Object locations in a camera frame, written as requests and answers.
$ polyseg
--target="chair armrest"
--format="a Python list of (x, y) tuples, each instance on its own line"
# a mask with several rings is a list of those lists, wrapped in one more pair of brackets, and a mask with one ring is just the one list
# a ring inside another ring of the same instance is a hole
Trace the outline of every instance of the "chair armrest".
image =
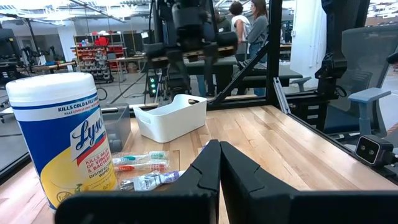
[(298, 84), (300, 92), (304, 92), (304, 83), (310, 80), (311, 77), (299, 78), (290, 82), (290, 84)]
[(368, 88), (367, 90), (362, 90), (357, 93), (353, 93), (348, 97), (348, 99), (358, 103), (368, 104), (370, 102), (373, 102), (390, 94), (391, 94), (390, 90), (383, 90), (381, 88), (373, 87), (373, 88)]
[(298, 78), (296, 80), (293, 80), (290, 82), (290, 84), (301, 84), (301, 83), (305, 83), (306, 81), (310, 80), (311, 77), (305, 77), (305, 78)]
[(368, 114), (368, 106), (375, 100), (390, 95), (391, 91), (381, 88), (368, 88), (351, 94), (348, 99), (358, 102), (359, 105), (359, 131), (362, 135), (372, 134), (371, 122)]

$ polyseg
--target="clear plastic bin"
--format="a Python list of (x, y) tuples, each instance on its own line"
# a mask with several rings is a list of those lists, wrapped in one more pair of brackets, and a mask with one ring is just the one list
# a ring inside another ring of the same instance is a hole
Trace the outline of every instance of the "clear plastic bin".
[(111, 152), (121, 152), (131, 133), (129, 105), (121, 103), (103, 106), (103, 108), (118, 109), (115, 113), (103, 113), (103, 119)]

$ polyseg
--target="lysol wipes container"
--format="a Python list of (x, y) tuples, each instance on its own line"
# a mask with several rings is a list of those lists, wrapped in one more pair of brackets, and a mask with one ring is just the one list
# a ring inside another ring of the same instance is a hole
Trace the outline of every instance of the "lysol wipes container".
[(77, 192), (118, 187), (90, 74), (23, 78), (6, 89), (50, 208)]

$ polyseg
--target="white plastic basket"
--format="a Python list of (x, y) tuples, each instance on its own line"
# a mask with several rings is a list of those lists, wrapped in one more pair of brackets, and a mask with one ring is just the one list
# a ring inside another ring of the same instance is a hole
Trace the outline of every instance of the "white plastic basket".
[(206, 98), (179, 94), (169, 105), (150, 111), (134, 108), (134, 114), (143, 136), (165, 143), (205, 125), (206, 105)]

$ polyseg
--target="toothbrush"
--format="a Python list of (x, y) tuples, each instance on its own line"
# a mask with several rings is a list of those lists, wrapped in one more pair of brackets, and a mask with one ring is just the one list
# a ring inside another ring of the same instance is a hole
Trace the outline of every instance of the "toothbrush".
[(112, 162), (115, 165), (133, 164), (141, 159), (165, 159), (166, 153), (164, 151), (151, 151), (148, 155), (139, 156), (122, 156), (120, 158), (113, 158)]
[(143, 164), (115, 166), (114, 170), (116, 172), (134, 171), (134, 170), (165, 171), (167, 169), (167, 163), (168, 162), (165, 160), (150, 161)]

